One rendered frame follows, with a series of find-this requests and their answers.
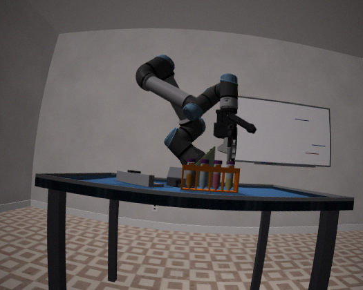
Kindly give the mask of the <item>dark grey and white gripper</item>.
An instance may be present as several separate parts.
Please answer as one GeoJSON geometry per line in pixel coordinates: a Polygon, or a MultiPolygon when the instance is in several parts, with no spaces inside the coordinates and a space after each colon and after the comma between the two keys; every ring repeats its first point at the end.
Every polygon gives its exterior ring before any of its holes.
{"type": "Polygon", "coordinates": [[[217,149],[227,154],[228,164],[230,160],[235,160],[237,145],[237,124],[229,119],[232,113],[237,114],[237,109],[225,107],[216,110],[217,123],[214,123],[214,136],[224,139],[223,144],[219,145],[217,149]]]}

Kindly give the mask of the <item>black table edge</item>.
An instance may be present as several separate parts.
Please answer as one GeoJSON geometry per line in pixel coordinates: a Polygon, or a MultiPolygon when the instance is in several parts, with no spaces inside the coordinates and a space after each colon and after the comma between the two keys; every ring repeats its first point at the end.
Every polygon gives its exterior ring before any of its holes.
{"type": "Polygon", "coordinates": [[[291,188],[286,186],[278,186],[274,184],[240,184],[244,186],[275,186],[283,189],[290,189],[294,191],[301,191],[305,193],[312,193],[315,195],[323,195],[327,197],[261,197],[261,196],[240,196],[240,195],[211,195],[211,194],[200,194],[200,193],[181,193],[173,191],[159,191],[145,188],[133,188],[127,186],[116,186],[110,184],[101,184],[96,182],[87,182],[82,180],[73,180],[63,178],[63,176],[83,176],[83,175],[117,175],[117,173],[36,173],[35,177],[44,178],[48,180],[56,180],[60,182],[68,182],[73,184],[81,184],[86,186],[94,186],[105,189],[114,189],[120,191],[131,191],[136,193],[148,193],[155,195],[168,195],[176,197],[194,197],[194,198],[205,198],[205,199],[218,199],[218,200],[252,200],[252,201],[354,201],[354,197],[335,195],[330,193],[322,193],[317,191],[309,191],[299,188],[291,188]],[[56,177],[55,177],[56,176],[56,177]]]}

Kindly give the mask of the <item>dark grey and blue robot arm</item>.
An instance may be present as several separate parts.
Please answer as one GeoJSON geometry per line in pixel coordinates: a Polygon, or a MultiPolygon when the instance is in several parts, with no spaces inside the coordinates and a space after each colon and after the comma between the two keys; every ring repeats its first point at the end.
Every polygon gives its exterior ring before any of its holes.
{"type": "Polygon", "coordinates": [[[171,103],[179,118],[180,128],[175,127],[164,143],[182,165],[187,165],[187,158],[196,159],[196,164],[205,155],[192,144],[205,131],[201,116],[218,102],[220,108],[238,109],[238,81],[236,75],[223,74],[220,83],[195,97],[179,89],[174,79],[174,68],[171,58],[159,55],[137,69],[136,81],[143,90],[151,91],[171,103]]]}

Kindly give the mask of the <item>white button housing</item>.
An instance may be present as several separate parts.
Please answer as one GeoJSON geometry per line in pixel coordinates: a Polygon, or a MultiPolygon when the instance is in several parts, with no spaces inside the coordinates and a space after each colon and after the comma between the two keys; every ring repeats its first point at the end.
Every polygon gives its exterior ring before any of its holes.
{"type": "MultiPolygon", "coordinates": [[[[169,172],[167,175],[167,186],[172,186],[172,187],[181,187],[181,178],[182,178],[182,169],[183,168],[179,168],[179,167],[170,167],[169,168],[169,172]],[[177,180],[179,179],[179,180],[177,180]]],[[[184,170],[184,176],[183,176],[183,187],[188,188],[186,185],[186,175],[187,175],[187,171],[184,170]]],[[[195,187],[196,184],[196,171],[194,171],[194,184],[192,186],[192,188],[195,187]]]]}

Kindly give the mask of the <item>orange tube rack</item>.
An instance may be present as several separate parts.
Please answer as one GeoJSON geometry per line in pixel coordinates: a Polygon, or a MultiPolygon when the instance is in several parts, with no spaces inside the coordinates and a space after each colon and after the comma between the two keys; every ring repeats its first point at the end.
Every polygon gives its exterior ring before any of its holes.
{"type": "Polygon", "coordinates": [[[229,166],[229,168],[221,167],[221,165],[216,165],[216,167],[208,166],[208,164],[203,164],[202,166],[194,166],[194,163],[189,163],[189,165],[183,164],[182,169],[182,178],[181,178],[181,190],[188,190],[188,191],[206,191],[207,189],[201,189],[197,188],[197,181],[198,181],[198,172],[199,171],[207,171],[210,172],[209,175],[209,184],[208,184],[208,191],[209,192],[222,192],[222,193],[238,193],[239,192],[239,175],[240,175],[240,169],[235,168],[234,166],[229,166]],[[184,176],[184,170],[188,171],[196,171],[196,184],[195,188],[184,188],[183,189],[183,176],[184,176]],[[211,178],[212,178],[212,172],[222,173],[222,181],[221,181],[221,189],[220,190],[210,190],[211,187],[211,178]],[[234,192],[227,192],[227,190],[224,190],[224,181],[225,181],[225,173],[234,173],[234,186],[233,191],[234,192]],[[235,174],[238,173],[238,174],[235,174]]]}

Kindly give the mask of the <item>blue flat work mat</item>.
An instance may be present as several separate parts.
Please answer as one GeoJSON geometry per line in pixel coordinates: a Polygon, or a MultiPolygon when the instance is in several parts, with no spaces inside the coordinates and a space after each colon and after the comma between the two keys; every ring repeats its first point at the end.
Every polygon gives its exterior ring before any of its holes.
{"type": "MultiPolygon", "coordinates": [[[[116,177],[112,177],[111,179],[116,180],[116,177]]],[[[105,184],[110,184],[110,185],[117,185],[117,186],[127,186],[127,187],[133,187],[133,188],[139,188],[139,189],[155,189],[155,190],[159,190],[159,191],[173,191],[173,192],[181,192],[181,193],[202,193],[202,194],[211,194],[211,195],[238,195],[239,193],[242,193],[243,191],[247,190],[248,188],[239,188],[239,192],[238,193],[225,193],[223,194],[222,192],[209,192],[209,191],[205,191],[205,192],[201,192],[201,191],[188,191],[188,190],[181,190],[180,187],[172,187],[172,186],[167,186],[165,182],[154,182],[154,183],[159,183],[159,184],[164,184],[164,187],[145,187],[145,186],[141,186],[141,185],[137,185],[137,184],[130,184],[130,183],[126,183],[126,182],[121,182],[121,181],[117,181],[119,183],[121,183],[122,185],[114,182],[114,181],[111,181],[111,180],[108,180],[107,178],[104,178],[104,179],[98,179],[100,181],[97,181],[97,180],[87,180],[89,182],[96,182],[96,183],[105,183],[105,184]]],[[[275,190],[275,189],[272,189],[271,191],[269,191],[271,188],[264,188],[262,189],[261,191],[258,191],[259,188],[253,188],[253,189],[250,189],[249,191],[246,191],[246,192],[243,192],[242,194],[240,194],[240,196],[263,196],[263,197],[267,197],[270,195],[270,197],[308,197],[308,196],[305,196],[305,195],[298,195],[298,194],[294,194],[294,193],[290,193],[289,192],[285,192],[283,193],[284,191],[278,191],[278,190],[275,190]],[[256,192],[258,191],[258,192],[256,192]],[[265,193],[266,191],[268,191],[267,193],[265,193]],[[278,191],[278,192],[276,192],[278,191]],[[254,193],[256,192],[256,193],[254,193]],[[276,193],[274,193],[276,192],[276,193]],[[253,194],[252,194],[253,193],[253,194]],[[282,194],[281,194],[282,193],[282,194]],[[263,195],[262,195],[263,194],[263,195]],[[271,195],[272,194],[272,195],[271,195]],[[280,195],[281,194],[281,195],[280,195]]]]}

